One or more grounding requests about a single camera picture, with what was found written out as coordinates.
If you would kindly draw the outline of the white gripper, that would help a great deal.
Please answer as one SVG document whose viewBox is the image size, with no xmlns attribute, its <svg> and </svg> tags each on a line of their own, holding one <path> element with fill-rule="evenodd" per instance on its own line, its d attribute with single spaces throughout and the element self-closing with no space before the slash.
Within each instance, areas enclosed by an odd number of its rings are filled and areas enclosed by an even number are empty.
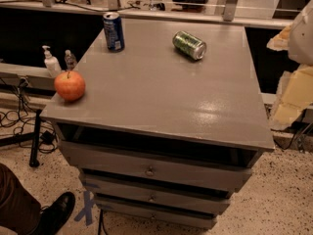
<svg viewBox="0 0 313 235">
<path fill-rule="evenodd" d="M 313 103 L 313 0 L 296 16 L 292 25 L 284 27 L 266 47 L 274 51 L 289 50 L 291 60 L 305 64 L 294 72 L 284 71 L 278 83 L 269 125 L 274 130 L 284 130 Z"/>
</svg>

